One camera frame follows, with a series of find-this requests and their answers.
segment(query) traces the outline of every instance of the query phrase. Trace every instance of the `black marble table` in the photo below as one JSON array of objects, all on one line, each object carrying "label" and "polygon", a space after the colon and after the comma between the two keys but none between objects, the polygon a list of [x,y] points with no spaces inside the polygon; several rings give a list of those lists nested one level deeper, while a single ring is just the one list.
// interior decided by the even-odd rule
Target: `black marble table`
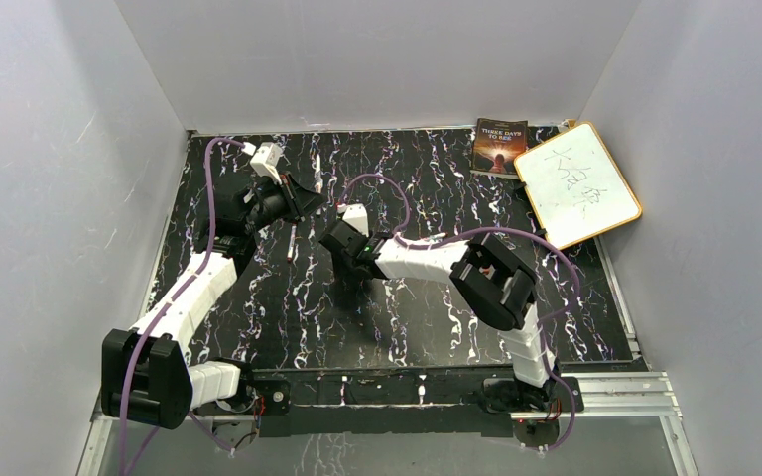
[{"label": "black marble table", "polygon": [[[556,133],[531,128],[531,145]],[[414,216],[405,236],[459,233],[484,225],[535,230],[529,204],[513,198],[513,180],[468,171],[470,129],[237,136],[285,150],[280,170],[315,184],[320,156],[323,193],[334,203],[344,184],[362,173],[397,181]],[[203,152],[208,138],[190,142],[189,156],[155,280],[163,295],[186,266],[195,230],[207,220]],[[215,148],[211,166],[218,193],[248,186],[248,156]],[[369,181],[351,195],[366,205],[373,229],[391,230],[404,218],[388,184]],[[479,322],[456,290],[416,280],[375,281],[357,287],[336,280],[328,252],[318,243],[332,206],[301,223],[297,254],[287,262],[291,225],[276,223],[258,236],[258,251],[234,287],[217,302],[191,343],[191,362],[218,356],[258,369],[376,368],[508,363],[496,332]],[[540,315],[562,307],[569,273],[553,255],[521,239],[506,238],[539,275]],[[566,250],[582,280],[579,313],[546,325],[548,340],[567,362],[628,361],[632,355],[612,291],[593,241]]]}]

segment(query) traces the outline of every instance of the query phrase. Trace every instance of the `whiteboard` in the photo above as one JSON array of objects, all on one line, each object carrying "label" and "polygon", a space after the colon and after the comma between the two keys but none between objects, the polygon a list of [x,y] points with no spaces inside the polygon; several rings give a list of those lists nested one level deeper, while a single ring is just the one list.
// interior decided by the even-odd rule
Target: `whiteboard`
[{"label": "whiteboard", "polygon": [[559,249],[641,216],[641,205],[590,123],[515,160],[545,238]]}]

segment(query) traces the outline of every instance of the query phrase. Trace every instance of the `white wall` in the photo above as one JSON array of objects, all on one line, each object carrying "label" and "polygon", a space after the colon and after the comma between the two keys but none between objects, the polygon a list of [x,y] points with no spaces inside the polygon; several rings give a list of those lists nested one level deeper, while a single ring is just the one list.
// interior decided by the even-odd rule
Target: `white wall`
[{"label": "white wall", "polygon": [[576,117],[638,0],[117,0],[200,132]]},{"label": "white wall", "polygon": [[701,474],[762,474],[762,5],[644,2],[581,119],[644,204],[606,240]]},{"label": "white wall", "polygon": [[111,0],[0,1],[0,474],[73,474],[185,131]]}]

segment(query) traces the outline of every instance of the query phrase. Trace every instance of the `yellow border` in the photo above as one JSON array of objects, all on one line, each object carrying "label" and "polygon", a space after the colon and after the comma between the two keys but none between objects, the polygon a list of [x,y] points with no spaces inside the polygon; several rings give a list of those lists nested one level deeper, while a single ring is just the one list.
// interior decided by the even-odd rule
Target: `yellow border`
[{"label": "yellow border", "polygon": [[[576,125],[572,126],[567,131],[563,132],[562,134],[567,134],[567,133],[571,132],[572,130],[574,130],[575,128],[577,128],[579,126],[582,126],[584,124],[588,124],[588,126],[590,126],[591,130],[594,132],[594,135],[597,136],[597,141],[600,143],[600,146],[603,148],[603,151],[606,153],[606,155],[609,156],[609,160],[612,162],[612,165],[615,167],[615,170],[618,172],[618,175],[620,176],[621,181],[623,181],[624,186],[626,186],[626,190],[629,191],[630,196],[632,196],[632,201],[634,201],[635,205],[638,206],[638,213],[635,216],[633,216],[632,218],[627,218],[626,220],[621,221],[620,223],[615,223],[614,225],[612,225],[612,226],[610,226],[610,227],[608,227],[608,228],[606,228],[604,230],[600,230],[600,231],[598,231],[596,233],[592,233],[592,234],[590,234],[590,235],[588,235],[588,236],[586,236],[584,238],[581,238],[579,240],[576,240],[576,241],[574,241],[572,243],[568,243],[568,245],[565,245],[565,246],[561,247],[560,248],[561,250],[564,250],[565,248],[569,248],[569,247],[571,247],[571,246],[573,246],[573,245],[575,245],[577,243],[581,243],[581,242],[583,242],[583,241],[585,241],[585,240],[587,240],[589,238],[593,238],[593,237],[595,237],[597,235],[603,234],[603,233],[611,230],[612,228],[617,228],[618,226],[626,224],[626,223],[629,223],[630,221],[635,221],[639,217],[641,217],[641,215],[644,213],[644,208],[641,206],[641,203],[638,201],[638,198],[635,197],[635,193],[632,192],[632,188],[629,187],[629,183],[626,182],[626,179],[623,177],[623,174],[621,173],[620,169],[618,169],[617,164],[615,163],[615,160],[612,158],[612,155],[609,153],[609,150],[606,149],[606,145],[603,143],[603,140],[600,138],[600,134],[597,132],[597,129],[594,127],[594,124],[591,124],[590,122],[580,122],[580,123],[577,123]],[[551,139],[548,139],[547,141],[543,142],[542,144],[539,144],[538,146],[534,147],[533,149],[528,149],[527,151],[524,152],[524,154],[520,154],[518,157],[515,158],[515,160],[513,160],[513,166],[515,167],[515,172],[518,175],[518,178],[521,179],[521,181],[526,183],[524,181],[524,177],[521,175],[521,171],[518,169],[518,160],[521,159],[522,157],[524,157],[525,155],[529,154],[530,152],[535,151],[536,149],[539,149],[540,147],[547,145],[551,141],[556,141],[557,139],[559,139],[559,137],[562,134],[559,134],[557,136],[552,137]],[[524,187],[524,192],[527,193],[527,197],[530,199],[530,205],[533,208],[533,213],[536,215],[536,220],[539,222],[539,225],[541,225],[542,228],[545,229],[545,239],[548,240],[548,241],[551,241],[548,238],[548,226],[542,221],[542,217],[539,216],[539,210],[536,208],[536,203],[533,201],[533,197],[530,196],[530,191],[527,189],[526,186]]]}]

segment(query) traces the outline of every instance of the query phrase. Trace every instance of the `marble tabletop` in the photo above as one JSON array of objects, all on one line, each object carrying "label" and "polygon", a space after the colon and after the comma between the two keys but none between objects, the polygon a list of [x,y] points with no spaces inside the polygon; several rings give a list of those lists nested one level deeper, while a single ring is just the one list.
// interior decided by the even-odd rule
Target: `marble tabletop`
[{"label": "marble tabletop", "polygon": [[[556,128],[531,128],[531,145]],[[196,230],[207,220],[202,155],[209,138],[195,137],[162,248],[153,296],[176,280],[191,255]],[[405,236],[459,233],[477,226],[536,227],[514,180],[468,171],[472,131],[466,128],[376,132],[236,136],[254,144],[275,142],[285,150],[282,171],[308,188],[320,157],[323,193],[330,203],[349,179],[379,173],[410,196],[414,216]],[[215,148],[211,166],[217,193],[252,183],[248,156],[235,147]],[[388,184],[366,182],[351,195],[364,203],[370,227],[391,230],[404,218],[402,201]],[[288,263],[291,225],[276,223],[257,237],[250,266],[224,294],[191,343],[191,362],[226,357],[257,369],[374,368],[508,363],[494,329],[479,322],[456,290],[417,280],[357,284],[336,278],[328,252],[318,243],[335,218],[331,206],[300,223],[296,259]],[[556,258],[522,239],[507,243],[539,276],[540,315],[562,307],[571,295],[569,273]],[[582,281],[579,312],[546,324],[547,339],[567,362],[632,359],[600,254],[592,241],[566,254]]]}]

